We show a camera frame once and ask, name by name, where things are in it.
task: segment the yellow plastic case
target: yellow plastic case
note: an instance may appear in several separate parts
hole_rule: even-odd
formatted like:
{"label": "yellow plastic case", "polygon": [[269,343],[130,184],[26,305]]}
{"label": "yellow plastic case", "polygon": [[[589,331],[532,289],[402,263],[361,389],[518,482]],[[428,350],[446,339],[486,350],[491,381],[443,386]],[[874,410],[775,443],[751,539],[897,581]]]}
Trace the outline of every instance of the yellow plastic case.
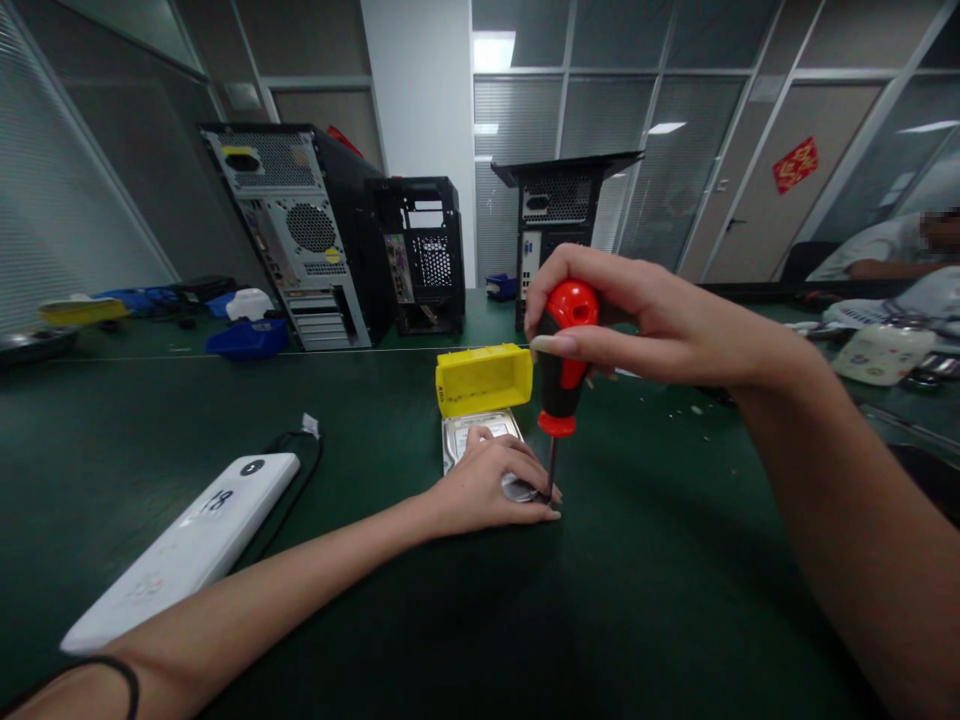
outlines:
{"label": "yellow plastic case", "polygon": [[129,314],[124,304],[116,298],[65,300],[40,306],[40,317],[48,325],[91,325]]}
{"label": "yellow plastic case", "polygon": [[437,402],[445,418],[530,402],[533,361],[513,343],[437,356]]}

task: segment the blue plastic container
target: blue plastic container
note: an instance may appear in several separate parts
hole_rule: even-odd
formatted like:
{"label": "blue plastic container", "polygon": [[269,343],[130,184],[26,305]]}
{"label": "blue plastic container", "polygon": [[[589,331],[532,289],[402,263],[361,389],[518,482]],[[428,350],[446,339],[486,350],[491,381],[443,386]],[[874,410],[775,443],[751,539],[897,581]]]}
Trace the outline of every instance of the blue plastic container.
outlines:
{"label": "blue plastic container", "polygon": [[92,295],[93,298],[116,298],[131,313],[149,313],[157,305],[165,302],[177,302],[177,296],[166,287],[129,288],[126,290],[108,290]]}
{"label": "blue plastic container", "polygon": [[207,307],[210,308],[210,312],[214,317],[227,317],[227,303],[233,300],[236,296],[236,292],[227,293],[226,295],[221,295],[218,298],[214,298],[207,303]]}
{"label": "blue plastic container", "polygon": [[512,300],[517,296],[517,279],[506,273],[487,275],[487,297],[494,300]]}
{"label": "blue plastic container", "polygon": [[286,320],[254,320],[211,335],[207,352],[227,360],[255,360],[273,357],[289,342]]}

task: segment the fingernail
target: fingernail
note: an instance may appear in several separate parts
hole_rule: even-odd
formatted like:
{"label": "fingernail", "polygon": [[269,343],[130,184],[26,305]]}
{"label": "fingernail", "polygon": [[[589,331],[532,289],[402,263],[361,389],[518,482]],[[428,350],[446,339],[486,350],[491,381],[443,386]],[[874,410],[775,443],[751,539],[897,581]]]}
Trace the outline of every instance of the fingernail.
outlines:
{"label": "fingernail", "polygon": [[577,352],[577,341],[564,335],[537,335],[530,341],[530,349],[550,355],[573,355]]}

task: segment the red screwdriver handle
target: red screwdriver handle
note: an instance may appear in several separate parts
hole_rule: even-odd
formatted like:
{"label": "red screwdriver handle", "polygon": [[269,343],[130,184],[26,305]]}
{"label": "red screwdriver handle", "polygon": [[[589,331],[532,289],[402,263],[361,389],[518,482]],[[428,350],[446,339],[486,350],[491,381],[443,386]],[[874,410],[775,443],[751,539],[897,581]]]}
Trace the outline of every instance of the red screwdriver handle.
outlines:
{"label": "red screwdriver handle", "polygon": [[[565,280],[553,289],[537,325],[538,335],[555,335],[579,325],[596,325],[600,319],[600,303],[593,288],[579,280]],[[539,353],[543,412],[540,428],[551,437],[567,437],[577,428],[576,412],[580,388],[590,363],[565,360],[556,355]]]}

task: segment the plastic bottle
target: plastic bottle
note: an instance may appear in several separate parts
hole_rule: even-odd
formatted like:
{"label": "plastic bottle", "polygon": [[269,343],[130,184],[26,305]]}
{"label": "plastic bottle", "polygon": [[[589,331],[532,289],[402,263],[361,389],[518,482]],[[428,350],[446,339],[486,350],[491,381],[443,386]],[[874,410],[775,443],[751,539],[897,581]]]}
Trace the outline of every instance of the plastic bottle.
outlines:
{"label": "plastic bottle", "polygon": [[923,362],[937,335],[916,316],[868,325],[850,339],[831,365],[838,375],[868,385],[896,385]]}
{"label": "plastic bottle", "polygon": [[260,320],[268,310],[273,310],[273,301],[263,290],[249,288],[237,290],[236,296],[227,303],[227,316],[231,320],[245,317],[248,320]]}

